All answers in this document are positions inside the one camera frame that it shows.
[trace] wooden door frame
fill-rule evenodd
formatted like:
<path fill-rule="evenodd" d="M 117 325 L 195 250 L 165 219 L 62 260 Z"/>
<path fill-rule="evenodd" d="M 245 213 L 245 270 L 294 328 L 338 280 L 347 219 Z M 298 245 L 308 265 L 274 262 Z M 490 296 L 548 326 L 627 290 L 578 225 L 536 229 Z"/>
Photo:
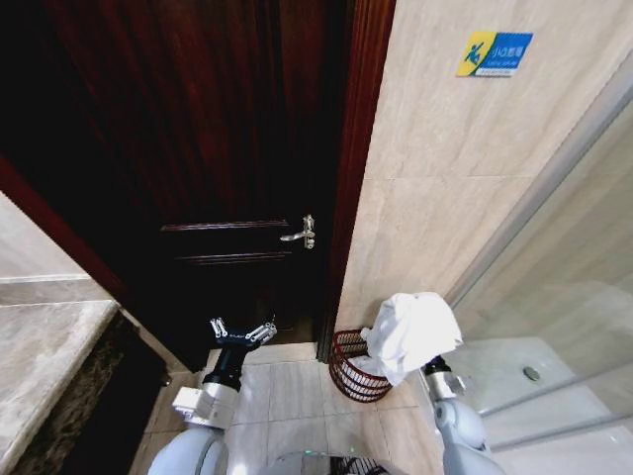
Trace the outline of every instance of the wooden door frame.
<path fill-rule="evenodd" d="M 327 361 L 352 242 L 396 0 L 348 0 L 347 71 L 341 101 L 339 162 L 317 357 Z M 136 302 L 106 262 L 0 154 L 0 189 L 132 314 Z"/>

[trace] door lever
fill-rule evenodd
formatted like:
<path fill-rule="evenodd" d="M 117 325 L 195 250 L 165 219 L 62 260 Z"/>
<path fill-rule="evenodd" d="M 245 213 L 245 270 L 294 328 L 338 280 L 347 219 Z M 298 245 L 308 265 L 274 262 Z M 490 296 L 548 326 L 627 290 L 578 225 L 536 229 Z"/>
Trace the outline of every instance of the door lever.
<path fill-rule="evenodd" d="M 291 240 L 303 239 L 304 247 L 312 249 L 315 247 L 315 219 L 311 215 L 304 216 L 304 230 L 294 235 L 283 235 L 279 237 L 283 242 Z"/>

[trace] shower drain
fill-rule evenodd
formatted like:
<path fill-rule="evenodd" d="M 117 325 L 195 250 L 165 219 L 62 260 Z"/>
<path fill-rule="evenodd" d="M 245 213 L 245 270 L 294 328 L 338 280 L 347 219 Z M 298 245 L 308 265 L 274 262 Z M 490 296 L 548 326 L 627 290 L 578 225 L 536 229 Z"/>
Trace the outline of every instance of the shower drain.
<path fill-rule="evenodd" d="M 539 373 L 536 369 L 531 366 L 523 367 L 523 374 L 530 381 L 538 381 L 541 379 L 541 373 Z"/>

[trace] white cloth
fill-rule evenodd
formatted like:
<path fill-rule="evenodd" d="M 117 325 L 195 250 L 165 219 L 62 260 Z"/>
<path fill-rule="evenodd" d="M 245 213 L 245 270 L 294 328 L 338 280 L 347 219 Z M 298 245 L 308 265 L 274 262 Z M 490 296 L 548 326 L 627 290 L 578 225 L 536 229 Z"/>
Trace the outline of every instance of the white cloth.
<path fill-rule="evenodd" d="M 462 334 L 448 304 L 434 292 L 396 294 L 386 300 L 371 330 L 363 329 L 367 357 L 352 364 L 398 386 L 435 356 L 454 350 Z"/>

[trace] marble countertop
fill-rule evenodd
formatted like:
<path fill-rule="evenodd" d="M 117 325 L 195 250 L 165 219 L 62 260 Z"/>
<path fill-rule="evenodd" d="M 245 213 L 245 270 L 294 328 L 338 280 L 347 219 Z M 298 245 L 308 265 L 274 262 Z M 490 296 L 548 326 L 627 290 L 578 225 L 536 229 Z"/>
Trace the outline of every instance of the marble countertop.
<path fill-rule="evenodd" d="M 0 473 L 18 461 L 118 308 L 112 300 L 0 307 Z"/>

